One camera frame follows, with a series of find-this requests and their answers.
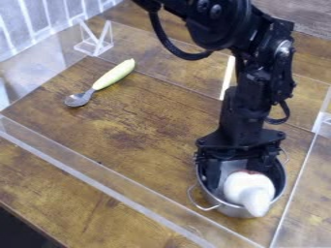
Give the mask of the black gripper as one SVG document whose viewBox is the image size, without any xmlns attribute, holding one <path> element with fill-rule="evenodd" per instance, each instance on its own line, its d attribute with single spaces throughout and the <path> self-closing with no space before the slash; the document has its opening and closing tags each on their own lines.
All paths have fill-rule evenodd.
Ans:
<svg viewBox="0 0 331 248">
<path fill-rule="evenodd" d="M 286 134 L 283 132 L 269 129 L 265 129 L 255 137 L 248 137 L 244 140 L 231 140 L 223 130 L 216 130 L 198 139 L 195 143 L 198 147 L 195 160 L 206 160 L 202 165 L 202 174 L 208 191 L 214 193 L 219 187 L 222 161 L 259 159 L 258 172 L 275 180 L 278 178 L 277 156 L 285 139 Z"/>
</svg>

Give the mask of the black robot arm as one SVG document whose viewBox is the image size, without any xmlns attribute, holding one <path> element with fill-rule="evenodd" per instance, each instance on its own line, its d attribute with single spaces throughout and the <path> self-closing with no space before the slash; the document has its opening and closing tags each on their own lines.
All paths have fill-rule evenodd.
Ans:
<svg viewBox="0 0 331 248">
<path fill-rule="evenodd" d="M 271 118 L 294 96 L 294 23 L 261 11 L 251 0 L 132 0 L 148 15 L 156 37 L 178 57 L 188 61 L 207 58 L 227 49 L 235 58 L 236 85 L 226 91 L 219 128 L 196 141 L 195 162 L 204 185 L 219 187 L 222 166 L 239 160 L 257 171 L 274 172 L 286 135 L 265 128 L 289 118 Z M 175 47 L 163 30 L 159 12 L 168 11 L 186 22 L 191 39 L 203 48 L 188 53 Z"/>
</svg>

